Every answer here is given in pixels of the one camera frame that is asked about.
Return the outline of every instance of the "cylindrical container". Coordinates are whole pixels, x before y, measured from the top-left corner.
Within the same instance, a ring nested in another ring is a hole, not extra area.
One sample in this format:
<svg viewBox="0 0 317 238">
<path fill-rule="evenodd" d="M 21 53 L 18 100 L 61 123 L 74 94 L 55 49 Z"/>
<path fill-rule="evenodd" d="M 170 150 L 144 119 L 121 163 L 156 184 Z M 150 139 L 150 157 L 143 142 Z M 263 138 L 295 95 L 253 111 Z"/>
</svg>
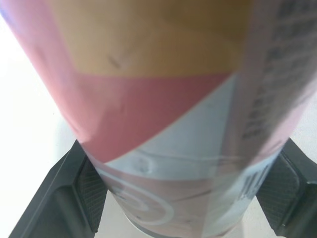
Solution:
<svg viewBox="0 0 317 238">
<path fill-rule="evenodd" d="M 97 171 L 142 231 L 242 218 L 316 89 L 309 0 L 0 0 Z"/>
</svg>

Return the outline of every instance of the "white surface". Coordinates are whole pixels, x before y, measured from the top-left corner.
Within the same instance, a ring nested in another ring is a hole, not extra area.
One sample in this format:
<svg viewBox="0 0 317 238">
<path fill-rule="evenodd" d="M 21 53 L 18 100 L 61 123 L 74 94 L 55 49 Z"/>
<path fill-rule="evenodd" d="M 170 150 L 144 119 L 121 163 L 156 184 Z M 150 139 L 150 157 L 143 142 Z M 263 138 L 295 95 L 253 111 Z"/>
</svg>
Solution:
<svg viewBox="0 0 317 238">
<path fill-rule="evenodd" d="M 0 238 L 75 137 L 0 18 Z"/>
<path fill-rule="evenodd" d="M 0 18 L 0 238 L 8 237 L 44 177 L 75 137 Z M 292 138 L 317 161 L 317 97 Z M 145 238 L 108 195 L 96 238 Z M 274 238 L 256 201 L 226 238 Z"/>
</svg>

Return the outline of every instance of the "textured grip surface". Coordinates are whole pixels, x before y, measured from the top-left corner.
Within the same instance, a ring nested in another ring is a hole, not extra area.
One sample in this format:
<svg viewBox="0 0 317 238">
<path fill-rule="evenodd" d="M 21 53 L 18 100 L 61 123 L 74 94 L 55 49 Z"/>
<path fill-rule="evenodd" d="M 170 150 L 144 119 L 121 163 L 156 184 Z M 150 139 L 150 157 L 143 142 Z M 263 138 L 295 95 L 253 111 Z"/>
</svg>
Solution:
<svg viewBox="0 0 317 238">
<path fill-rule="evenodd" d="M 106 192 L 103 181 L 87 157 L 78 177 L 76 189 L 91 230 L 96 233 L 103 214 Z"/>
</svg>

